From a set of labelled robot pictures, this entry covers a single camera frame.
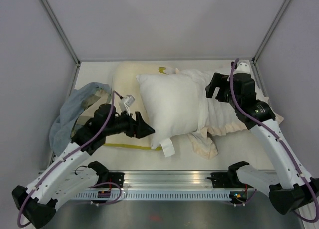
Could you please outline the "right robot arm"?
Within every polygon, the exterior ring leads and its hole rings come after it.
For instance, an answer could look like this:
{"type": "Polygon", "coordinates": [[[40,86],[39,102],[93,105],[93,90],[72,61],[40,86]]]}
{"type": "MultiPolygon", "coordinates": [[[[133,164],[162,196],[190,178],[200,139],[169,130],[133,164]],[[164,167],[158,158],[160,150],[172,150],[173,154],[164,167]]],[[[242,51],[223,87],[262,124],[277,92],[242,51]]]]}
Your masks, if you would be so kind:
{"type": "Polygon", "coordinates": [[[284,215],[309,203],[319,208],[319,180],[304,168],[285,140],[270,106],[257,98],[255,81],[248,73],[214,73],[206,86],[206,97],[228,103],[237,118],[262,144],[276,175],[263,173],[241,161],[228,168],[232,187],[248,185],[268,196],[277,212],[284,215]]]}

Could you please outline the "grey plush ruffled pillowcase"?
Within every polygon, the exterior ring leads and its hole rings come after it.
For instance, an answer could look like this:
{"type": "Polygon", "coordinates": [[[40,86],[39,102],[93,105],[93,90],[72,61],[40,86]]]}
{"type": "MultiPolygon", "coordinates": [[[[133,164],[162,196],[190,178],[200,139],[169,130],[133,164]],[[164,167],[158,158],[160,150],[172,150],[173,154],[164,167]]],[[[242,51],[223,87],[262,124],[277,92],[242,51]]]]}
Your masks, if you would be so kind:
{"type": "MultiPolygon", "coordinates": [[[[184,73],[192,77],[201,78],[209,83],[214,73],[229,75],[231,67],[213,69],[201,72],[196,69],[180,71],[177,68],[166,69],[168,74],[184,73]]],[[[219,102],[215,98],[208,99],[208,120],[203,129],[189,133],[187,136],[192,144],[193,151],[205,159],[212,159],[218,154],[217,147],[213,142],[213,136],[225,136],[228,133],[246,130],[246,126],[236,116],[234,109],[229,103],[219,102]]]]}

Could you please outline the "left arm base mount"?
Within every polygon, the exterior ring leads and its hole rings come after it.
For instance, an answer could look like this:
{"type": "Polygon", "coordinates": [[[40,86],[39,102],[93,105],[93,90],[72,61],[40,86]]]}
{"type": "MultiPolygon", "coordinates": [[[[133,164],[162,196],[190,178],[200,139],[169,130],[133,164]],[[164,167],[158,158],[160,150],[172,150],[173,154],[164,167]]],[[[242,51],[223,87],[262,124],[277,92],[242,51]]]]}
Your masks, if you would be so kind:
{"type": "Polygon", "coordinates": [[[113,182],[122,188],[125,181],[124,176],[125,174],[123,172],[109,172],[107,175],[100,176],[97,184],[113,182]]]}

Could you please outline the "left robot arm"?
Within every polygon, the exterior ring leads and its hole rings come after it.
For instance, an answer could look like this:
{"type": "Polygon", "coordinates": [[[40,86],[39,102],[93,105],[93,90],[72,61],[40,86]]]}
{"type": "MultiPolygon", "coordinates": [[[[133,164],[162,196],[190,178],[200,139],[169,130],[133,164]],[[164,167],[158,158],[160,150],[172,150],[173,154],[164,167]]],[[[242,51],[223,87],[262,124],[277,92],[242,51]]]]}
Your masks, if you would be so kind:
{"type": "Polygon", "coordinates": [[[26,187],[18,185],[12,197],[19,210],[18,227],[32,224],[40,229],[48,224],[58,209],[72,197],[90,187],[102,188],[108,184],[109,170],[98,161],[89,163],[85,171],[69,181],[66,178],[97,149],[106,142],[106,137],[123,133],[127,137],[141,139],[152,135],[155,130],[142,118],[126,111],[116,112],[113,104],[102,104],[93,118],[77,130],[61,155],[26,187]],[[21,217],[28,223],[23,225],[21,217]]]}

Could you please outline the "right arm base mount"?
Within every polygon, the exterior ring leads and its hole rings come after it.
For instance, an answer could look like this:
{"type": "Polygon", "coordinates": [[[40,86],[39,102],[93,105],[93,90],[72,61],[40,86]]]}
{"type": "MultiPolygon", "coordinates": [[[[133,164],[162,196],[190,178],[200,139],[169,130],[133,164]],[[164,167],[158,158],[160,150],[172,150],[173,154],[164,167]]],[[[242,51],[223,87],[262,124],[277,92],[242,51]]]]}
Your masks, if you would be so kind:
{"type": "Polygon", "coordinates": [[[210,181],[213,188],[239,188],[241,183],[233,173],[228,172],[212,172],[210,174],[210,181]]]}

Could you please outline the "white pillow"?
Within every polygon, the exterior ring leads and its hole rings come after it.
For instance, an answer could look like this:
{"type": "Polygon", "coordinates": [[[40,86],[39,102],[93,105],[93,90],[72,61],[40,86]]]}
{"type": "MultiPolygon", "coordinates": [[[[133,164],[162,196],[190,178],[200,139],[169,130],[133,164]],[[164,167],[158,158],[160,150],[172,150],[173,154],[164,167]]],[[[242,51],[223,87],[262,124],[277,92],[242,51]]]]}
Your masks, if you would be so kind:
{"type": "Polygon", "coordinates": [[[173,136],[198,132],[208,120],[205,79],[200,72],[139,74],[140,95],[155,130],[151,148],[162,147],[165,157],[175,154],[173,136]]]}

